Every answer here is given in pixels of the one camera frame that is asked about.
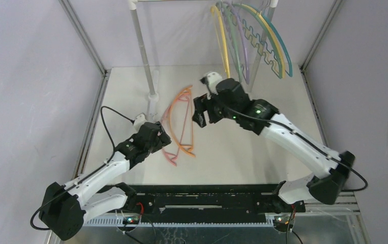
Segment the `orange plain hanger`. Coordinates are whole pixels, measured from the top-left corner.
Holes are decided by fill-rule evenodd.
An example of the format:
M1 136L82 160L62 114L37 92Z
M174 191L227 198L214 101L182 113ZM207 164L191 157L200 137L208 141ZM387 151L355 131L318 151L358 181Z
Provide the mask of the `orange plain hanger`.
M172 102L173 101L177 101L177 100L181 100L182 101L182 103L177 103L177 105L173 108L173 111L174 111L174 109L176 109L177 108L177 106L179 105L179 104L186 104L186 106L187 106L187 103L185 103L185 101L187 101L187 100L190 100L191 101L191 105L193 106L193 102L192 102L192 85L188 85L188 86L186 86L186 87L184 87L184 88L182 88L178 93L177 93L177 95L174 97L174 99L172 100ZM182 131L182 125L183 125L183 122L182 122L182 125L181 125L181 129L180 129L180 133L179 133L179 135L176 133L176 130L177 130L177 126L175 126L173 123L175 122L175 119L177 118L177 116L176 115L173 115L173 111L172 111L172 116L171 116L171 118L172 118L172 126L173 126L173 129L174 129L174 132L175 132L175 135L177 136L177 137L179 137L180 136L180 134L181 134L181 131ZM184 136L184 139L183 139L183 143L188 143L188 142L190 142L190 132L189 132L189 125L188 125L188 127L187 127L187 129L186 129L186 134L185 134L185 136Z

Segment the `purple wavy hanger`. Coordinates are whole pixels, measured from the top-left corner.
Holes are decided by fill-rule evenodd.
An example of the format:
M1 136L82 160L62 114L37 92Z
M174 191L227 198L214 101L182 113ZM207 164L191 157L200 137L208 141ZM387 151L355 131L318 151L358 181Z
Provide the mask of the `purple wavy hanger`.
M245 81L246 81L246 84L249 85L250 84L250 70L249 70L248 50L247 50L247 46L246 46L246 42L245 42L245 33L243 30L242 20L241 20L239 14L237 13L237 11L235 10L233 4L231 4L228 1L224 1L223 3L226 4L230 8L231 13L236 18L236 22L237 22L236 26L238 27L238 31L239 31L239 34L241 36L241 42L242 42L242 48L243 48L243 54L244 54L244 60L245 60L245 65L244 65L245 72L246 72Z

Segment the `yellow plain hanger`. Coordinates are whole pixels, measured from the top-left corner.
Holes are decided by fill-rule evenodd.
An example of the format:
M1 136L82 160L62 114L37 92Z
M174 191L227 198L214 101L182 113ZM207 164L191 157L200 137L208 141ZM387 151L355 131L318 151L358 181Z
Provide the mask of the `yellow plain hanger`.
M222 14L216 5L212 5L210 7L210 12L211 12L212 17L214 18L214 27L215 27L216 36L218 39L218 46L219 46L220 53L221 53L221 59L223 62L224 72L226 74L226 77L230 78L231 73L230 73L230 66L229 66L226 33L225 33L225 27L224 27Z

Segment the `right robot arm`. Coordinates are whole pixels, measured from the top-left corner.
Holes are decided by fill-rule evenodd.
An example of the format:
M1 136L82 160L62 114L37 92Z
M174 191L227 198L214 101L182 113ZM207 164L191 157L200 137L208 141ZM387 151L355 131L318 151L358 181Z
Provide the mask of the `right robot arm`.
M264 99L250 99L233 78L223 79L212 72L200 82L207 93L193 100L192 120L201 128L207 123L233 120L242 129L278 144L311 171L308 176L278 184L272 197L274 209L286 211L292 204L310 199L327 205L336 203L352 170L354 154L339 153L310 139L277 107Z

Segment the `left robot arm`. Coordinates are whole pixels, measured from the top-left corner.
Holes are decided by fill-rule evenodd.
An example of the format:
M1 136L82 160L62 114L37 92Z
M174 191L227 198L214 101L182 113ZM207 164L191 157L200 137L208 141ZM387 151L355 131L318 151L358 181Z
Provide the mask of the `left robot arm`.
M33 214L61 240L75 236L85 223L111 210L133 211L137 205L135 190L125 183L102 189L116 177L132 170L149 155L171 143L170 136L160 122L144 122L129 139L119 143L110 159L87 175L79 176L65 184L54 182L44 194L42 205Z

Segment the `grey-green plain hanger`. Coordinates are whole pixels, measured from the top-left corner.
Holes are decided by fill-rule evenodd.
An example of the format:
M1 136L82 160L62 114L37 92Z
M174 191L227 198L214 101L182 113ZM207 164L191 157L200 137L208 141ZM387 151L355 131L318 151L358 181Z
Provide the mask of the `grey-green plain hanger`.
M226 27L226 30L228 31L228 39L231 43L231 51L230 56L232 58L235 70L237 72L239 81L243 81L245 79L244 70L243 70L243 64L241 60L241 55L239 53L239 43L237 39L237 33L236 30L237 24L234 24L234 18L231 9L231 5L228 3L224 3L223 1L217 2L216 7L221 11L222 15L224 16L224 25Z

